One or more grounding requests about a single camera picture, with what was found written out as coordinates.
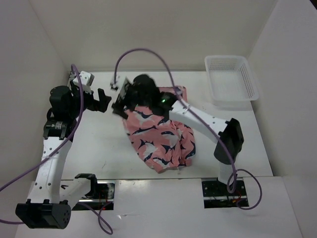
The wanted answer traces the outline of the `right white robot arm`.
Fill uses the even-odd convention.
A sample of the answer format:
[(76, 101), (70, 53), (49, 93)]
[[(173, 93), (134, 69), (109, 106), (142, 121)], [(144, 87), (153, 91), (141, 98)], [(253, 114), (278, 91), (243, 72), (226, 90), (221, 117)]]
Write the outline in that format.
[(215, 143), (213, 157), (219, 162), (217, 189), (223, 195), (235, 188), (235, 160), (244, 143), (238, 120), (220, 119), (185, 100), (182, 89), (160, 88), (146, 74), (133, 82), (110, 82), (118, 92), (113, 113), (123, 120), (124, 129), (139, 158), (157, 173), (190, 166), (196, 154), (194, 132)]

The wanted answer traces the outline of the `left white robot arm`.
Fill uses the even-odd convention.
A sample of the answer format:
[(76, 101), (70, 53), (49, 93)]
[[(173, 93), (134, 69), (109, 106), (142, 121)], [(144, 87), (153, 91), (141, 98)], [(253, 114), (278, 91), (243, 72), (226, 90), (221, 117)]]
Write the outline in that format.
[(44, 126), (44, 149), (38, 174), (25, 203), (16, 206), (17, 217), (31, 229), (65, 229), (72, 208), (83, 197), (93, 198), (99, 192), (94, 174), (78, 174), (70, 185), (61, 177), (74, 132), (83, 112), (88, 109), (104, 113), (111, 101), (103, 89), (99, 99), (87, 85), (58, 86), (50, 91), (51, 108)]

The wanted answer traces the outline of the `pink shark print shorts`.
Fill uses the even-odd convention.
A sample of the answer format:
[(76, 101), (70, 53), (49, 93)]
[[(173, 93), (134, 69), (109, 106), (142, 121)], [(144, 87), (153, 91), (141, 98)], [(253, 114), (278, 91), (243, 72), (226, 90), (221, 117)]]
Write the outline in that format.
[(196, 143), (191, 127), (156, 116), (143, 106), (124, 109), (124, 130), (139, 158), (158, 174), (192, 165)]

